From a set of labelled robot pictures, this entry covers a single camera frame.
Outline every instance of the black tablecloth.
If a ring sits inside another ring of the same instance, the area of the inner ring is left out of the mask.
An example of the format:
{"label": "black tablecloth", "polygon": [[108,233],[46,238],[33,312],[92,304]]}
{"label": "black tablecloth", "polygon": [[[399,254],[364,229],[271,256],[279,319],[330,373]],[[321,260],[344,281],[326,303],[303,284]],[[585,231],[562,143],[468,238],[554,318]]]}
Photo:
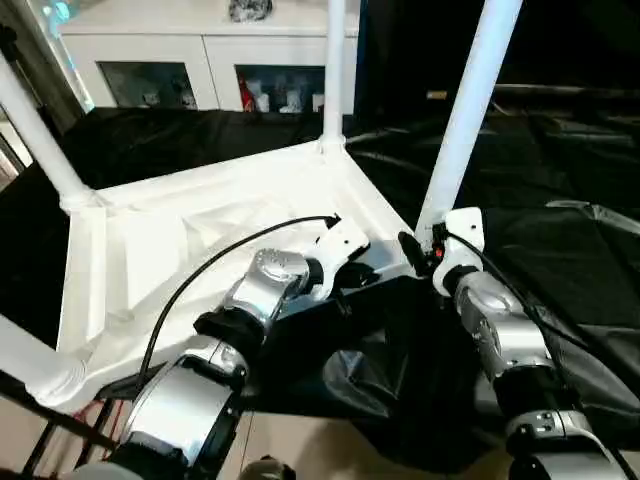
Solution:
{"label": "black tablecloth", "polygon": [[[349,145],[409,225],[445,122]],[[349,133],[363,130],[347,123]],[[308,115],[96,109],[63,148],[98,189],[287,146],[320,129]],[[639,237],[594,219],[588,206],[546,205],[580,200],[638,217],[638,132],[599,118],[489,117],[457,202],[483,208],[486,251],[514,282],[613,350],[606,360],[616,375],[550,338],[598,433],[627,448],[640,443],[631,393],[640,392]],[[0,218],[0,311],[54,345],[68,220],[37,166],[2,192]],[[477,358],[426,280],[400,278],[278,322],[260,365],[250,408],[357,419],[383,453],[430,470],[460,469],[486,448],[471,431],[482,420],[472,407]]]}

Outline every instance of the white cabinet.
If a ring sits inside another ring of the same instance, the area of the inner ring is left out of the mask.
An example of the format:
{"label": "white cabinet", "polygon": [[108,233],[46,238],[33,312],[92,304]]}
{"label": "white cabinet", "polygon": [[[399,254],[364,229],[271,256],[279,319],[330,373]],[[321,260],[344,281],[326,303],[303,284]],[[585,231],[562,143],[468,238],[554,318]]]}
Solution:
{"label": "white cabinet", "polygon": [[[220,108],[243,110],[240,82],[254,94],[266,95],[270,111],[280,111],[289,102],[305,108],[313,95],[324,93],[326,39],[323,37],[205,37],[207,56]],[[343,111],[353,112],[357,38],[345,39]],[[294,100],[287,99],[294,94]]]}
{"label": "white cabinet", "polygon": [[218,108],[197,35],[66,35],[73,64],[99,107]]}
{"label": "white cabinet", "polygon": [[[267,19],[240,24],[228,2],[102,0],[63,25],[62,40],[99,107],[242,111],[241,83],[257,87],[256,103],[270,111],[317,107],[328,0],[275,0]],[[351,113],[360,0],[347,4],[343,109]]]}

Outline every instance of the white bracket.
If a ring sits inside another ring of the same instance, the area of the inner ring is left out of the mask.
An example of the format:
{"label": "white bracket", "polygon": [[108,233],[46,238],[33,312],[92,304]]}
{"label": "white bracket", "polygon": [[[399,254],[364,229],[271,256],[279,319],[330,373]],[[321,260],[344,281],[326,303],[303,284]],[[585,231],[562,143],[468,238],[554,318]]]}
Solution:
{"label": "white bracket", "polygon": [[[444,217],[447,232],[451,232],[467,240],[478,250],[484,250],[484,229],[482,228],[482,213],[477,207],[451,210]],[[444,287],[444,277],[455,267],[473,266],[482,271],[482,260],[469,248],[452,237],[444,242],[444,258],[436,271],[433,272],[433,286],[440,295],[451,295]]]}

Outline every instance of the glass cabinet door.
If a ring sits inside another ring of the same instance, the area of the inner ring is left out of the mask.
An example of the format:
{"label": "glass cabinet door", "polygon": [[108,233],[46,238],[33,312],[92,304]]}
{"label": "glass cabinet door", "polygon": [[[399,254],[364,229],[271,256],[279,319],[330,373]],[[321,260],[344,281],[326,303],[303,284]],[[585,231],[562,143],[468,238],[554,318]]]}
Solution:
{"label": "glass cabinet door", "polygon": [[[324,105],[325,37],[206,36],[223,110],[299,113]],[[345,38],[342,109],[353,112],[357,37]]]}
{"label": "glass cabinet door", "polygon": [[324,105],[324,67],[236,65],[244,111],[318,112]]}
{"label": "glass cabinet door", "polygon": [[187,70],[173,62],[98,62],[119,107],[196,110]]}
{"label": "glass cabinet door", "polygon": [[63,34],[97,107],[218,108],[198,35]]}

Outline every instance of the red object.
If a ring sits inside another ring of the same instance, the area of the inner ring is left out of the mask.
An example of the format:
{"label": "red object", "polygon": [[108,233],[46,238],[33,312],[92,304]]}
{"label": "red object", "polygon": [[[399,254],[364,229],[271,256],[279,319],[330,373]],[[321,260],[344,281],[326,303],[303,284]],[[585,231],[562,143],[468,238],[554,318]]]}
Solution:
{"label": "red object", "polygon": [[238,85],[240,86],[242,110],[245,112],[255,112],[256,102],[253,100],[253,95],[251,95],[251,91],[247,87],[247,82],[244,77],[238,76]]}

